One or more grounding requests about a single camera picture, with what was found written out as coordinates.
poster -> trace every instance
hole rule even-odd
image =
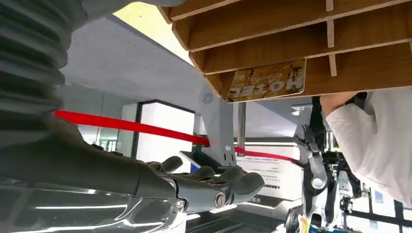
[[[305,89],[306,60],[238,70],[227,102],[243,102],[297,95]]]

white wall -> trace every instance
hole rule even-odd
[[[142,107],[141,123],[193,134],[194,114],[161,103],[145,104]],[[190,172],[190,162],[179,151],[191,151],[192,143],[168,137],[140,133],[136,158],[145,162],[163,162],[171,156],[179,156],[183,165],[178,172]]]

wooden shelf divider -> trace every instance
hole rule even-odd
[[[335,77],[338,75],[338,71],[336,68],[336,55],[331,54],[329,55],[329,66],[330,66],[330,75],[332,77]]]
[[[335,47],[335,23],[333,20],[328,20],[327,25],[327,47]]]
[[[326,11],[333,11],[333,0],[326,0]]]

blue object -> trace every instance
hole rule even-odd
[[[198,168],[195,165],[193,165],[193,164],[190,165],[190,172],[191,173],[194,173],[195,171],[197,171],[197,169]]]
[[[375,191],[375,202],[383,203],[383,194]]]

wooden shelf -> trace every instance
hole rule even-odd
[[[402,43],[337,54],[336,77],[330,76],[327,56],[308,59],[304,92],[287,98],[412,85],[412,53],[409,46],[409,43]],[[205,75],[205,79],[225,99],[234,74],[232,71]]]
[[[187,0],[162,11],[223,97],[234,71],[298,59],[308,61],[297,96],[412,85],[412,0]]]
[[[200,72],[214,74],[404,43],[412,40],[412,2],[337,19],[334,46],[327,39],[327,25],[319,23],[189,56]]]

